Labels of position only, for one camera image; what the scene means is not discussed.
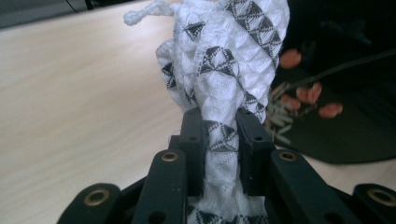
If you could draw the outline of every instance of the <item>orange flower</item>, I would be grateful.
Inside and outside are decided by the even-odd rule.
[[[287,109],[288,110],[296,111],[296,110],[300,109],[300,107],[301,107],[301,102],[300,101],[288,96],[287,94],[283,94],[280,97],[280,100],[285,102],[286,104],[288,104],[287,105]]]
[[[321,89],[320,83],[315,82],[311,89],[297,88],[296,95],[301,102],[314,105],[321,94]]]
[[[293,68],[301,62],[301,53],[297,49],[288,49],[280,56],[280,67]]]
[[[329,103],[319,109],[319,115],[324,119],[333,119],[343,112],[343,105],[340,103]]]

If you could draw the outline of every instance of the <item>light wood surface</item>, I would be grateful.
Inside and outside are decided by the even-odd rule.
[[[0,223],[56,223],[91,184],[121,189],[148,172],[180,129],[155,49],[173,18],[123,23],[137,2],[0,31]],[[396,161],[334,166],[331,185],[396,189]]]

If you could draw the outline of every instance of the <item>patterned cloth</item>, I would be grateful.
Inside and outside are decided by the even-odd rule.
[[[235,114],[244,107],[265,120],[289,23],[287,1],[185,0],[167,6],[156,1],[124,19],[133,25],[161,10],[175,16],[174,37],[157,49],[158,62],[182,111],[200,107],[209,141],[204,195],[189,199],[188,223],[267,223],[264,198],[242,191]]]

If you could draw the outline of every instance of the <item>wooden table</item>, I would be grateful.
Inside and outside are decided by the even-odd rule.
[[[123,23],[137,2],[0,32],[0,223],[56,223],[84,188],[121,189],[148,172],[180,129],[155,49],[173,18]],[[396,160],[330,165],[331,185],[396,189]]]

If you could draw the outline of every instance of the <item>white cloth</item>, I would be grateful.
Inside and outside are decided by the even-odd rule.
[[[242,192],[235,114],[244,107],[265,120],[289,23],[287,1],[185,0],[167,8],[176,21],[173,39],[156,51],[163,78],[183,112],[200,107],[209,141],[204,195],[189,199],[188,223],[249,223],[254,217],[264,223],[263,197]]]

